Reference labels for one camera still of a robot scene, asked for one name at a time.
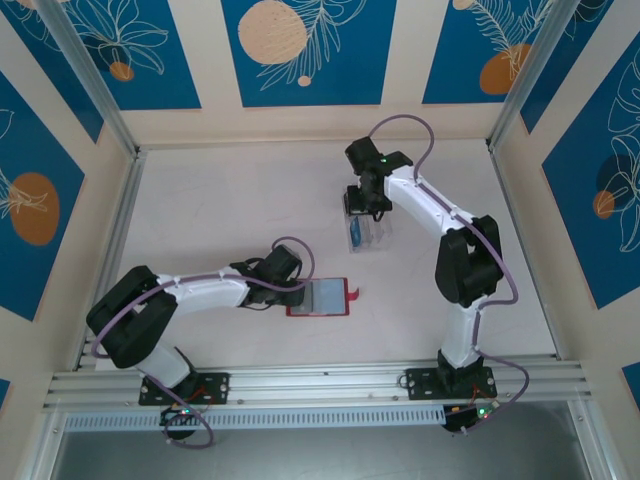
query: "beige circle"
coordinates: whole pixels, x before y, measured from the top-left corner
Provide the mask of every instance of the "beige circle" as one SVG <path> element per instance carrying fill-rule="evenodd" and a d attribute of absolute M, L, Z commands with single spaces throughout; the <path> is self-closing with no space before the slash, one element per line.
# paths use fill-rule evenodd
<path fill-rule="evenodd" d="M 307 29 L 289 5 L 263 0 L 238 23 L 240 44 L 249 57 L 263 65 L 293 60 L 307 45 Z"/>
<path fill-rule="evenodd" d="M 68 1 L 69 0 L 58 0 L 58 3 L 65 3 L 65 2 L 68 2 Z M 18 2 L 23 7 L 27 7 L 30 10 L 35 10 L 36 9 L 36 6 L 33 4 L 33 0 L 16 0 L 16 2 Z"/>
<path fill-rule="evenodd" d="M 466 10 L 475 3 L 475 0 L 453 0 L 452 3 L 456 10 Z"/>
<path fill-rule="evenodd" d="M 311 77 L 307 77 L 306 75 L 301 76 L 298 79 L 298 85 L 300 85 L 301 87 L 308 87 L 309 85 L 311 85 Z"/>

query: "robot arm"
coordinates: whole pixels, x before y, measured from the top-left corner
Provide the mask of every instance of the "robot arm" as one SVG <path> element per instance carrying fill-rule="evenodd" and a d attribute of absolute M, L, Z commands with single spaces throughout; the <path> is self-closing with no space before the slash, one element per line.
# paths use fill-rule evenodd
<path fill-rule="evenodd" d="M 476 218 L 461 210 L 422 176 L 414 177 L 413 162 L 401 152 L 382 155 L 365 137 L 345 153 L 360 177 L 344 197 L 349 215 L 371 215 L 379 221 L 393 205 L 399 205 L 440 240 L 435 279 L 451 307 L 438 374 L 453 392 L 460 378 L 482 368 L 473 342 L 478 307 L 495 293 L 503 276 L 491 254 L 460 219 L 473 224 L 500 253 L 498 226 L 490 216 Z"/>
<path fill-rule="evenodd" d="M 219 307 L 251 304 L 300 305 L 304 289 L 276 292 L 239 278 L 256 279 L 279 287 L 299 285 L 289 277 L 302 262 L 287 247 L 276 247 L 265 259 L 253 258 L 232 263 L 213 274 L 186 278 L 155 275 L 146 266 L 131 269 L 87 315 L 87 324 L 96 335 L 130 302 L 145 292 L 168 285 L 137 309 L 126 313 L 102 339 L 102 346 L 118 368 L 134 367 L 159 380 L 168 388 L 178 388 L 189 396 L 194 388 L 195 369 L 176 348 L 160 340 L 169 320 L 182 315 Z"/>

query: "blue wall panel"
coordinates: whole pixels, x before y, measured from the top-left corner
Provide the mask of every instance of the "blue wall panel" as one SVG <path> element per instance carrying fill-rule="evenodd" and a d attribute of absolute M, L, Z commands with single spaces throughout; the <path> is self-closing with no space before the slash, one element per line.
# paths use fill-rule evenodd
<path fill-rule="evenodd" d="M 543 163 L 598 308 L 640 286 L 640 35 Z"/>
<path fill-rule="evenodd" d="M 502 102 L 551 4 L 451 0 L 423 103 Z"/>
<path fill-rule="evenodd" d="M 200 108 L 167 0 L 61 5 L 122 110 Z"/>
<path fill-rule="evenodd" d="M 0 10 L 95 143 L 104 121 L 38 13 L 16 0 L 0 0 Z"/>
<path fill-rule="evenodd" d="M 0 74 L 0 307 L 35 318 L 83 179 Z"/>
<path fill-rule="evenodd" d="M 395 6 L 222 0 L 242 104 L 379 104 Z"/>
<path fill-rule="evenodd" d="M 582 0 L 551 57 L 540 73 L 525 104 L 520 110 L 522 120 L 531 133 L 569 74 L 582 50 L 614 0 Z"/>

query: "white tabletop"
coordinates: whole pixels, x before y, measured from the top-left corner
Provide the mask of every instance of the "white tabletop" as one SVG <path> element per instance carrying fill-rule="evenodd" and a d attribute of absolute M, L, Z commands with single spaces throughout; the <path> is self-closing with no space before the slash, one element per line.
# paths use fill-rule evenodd
<path fill-rule="evenodd" d="M 417 160 L 425 142 L 377 145 Z M 396 207 L 387 250 L 349 252 L 341 202 L 355 177 L 343 153 L 346 146 L 289 142 L 149 152 L 120 275 L 136 265 L 148 265 L 156 274 L 213 271 L 264 257 L 275 238 L 295 235 L 313 249 L 316 277 L 344 276 L 361 291 L 345 317 L 289 318 L 284 308 L 274 307 L 175 318 L 163 338 L 197 367 L 435 358 L 449 306 L 434 280 L 439 241 Z M 500 226 L 504 259 L 521 299 L 486 311 L 483 350 L 555 352 L 484 141 L 438 141 L 422 174 L 461 208 L 490 214 Z M 501 281 L 496 297 L 507 296 Z M 114 367 L 99 361 L 97 368 Z"/>

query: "orange circle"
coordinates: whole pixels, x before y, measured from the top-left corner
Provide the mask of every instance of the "orange circle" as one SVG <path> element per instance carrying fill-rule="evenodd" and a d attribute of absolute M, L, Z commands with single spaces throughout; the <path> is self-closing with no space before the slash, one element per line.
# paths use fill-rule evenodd
<path fill-rule="evenodd" d="M 131 68 L 126 63 L 122 62 L 113 62 L 109 66 L 109 72 L 116 80 L 120 80 L 121 82 L 130 82 L 133 80 L 133 68 Z"/>
<path fill-rule="evenodd" d="M 596 198 L 593 199 L 593 211 L 596 212 L 596 215 L 603 220 L 606 220 L 615 210 L 615 199 L 613 198 L 613 194 L 611 192 L 607 192 L 606 190 L 602 190 L 596 194 Z"/>
<path fill-rule="evenodd" d="M 16 203 L 10 215 L 18 236 L 31 245 L 47 245 L 60 220 L 60 201 L 53 183 L 39 173 L 23 173 L 9 189 L 9 200 Z"/>
<path fill-rule="evenodd" d="M 529 55 L 529 50 L 531 50 L 531 45 L 515 45 L 508 51 L 500 52 L 489 60 L 480 74 L 480 88 L 482 91 L 488 95 L 509 93 L 517 73 L 522 68 L 527 55 Z"/>

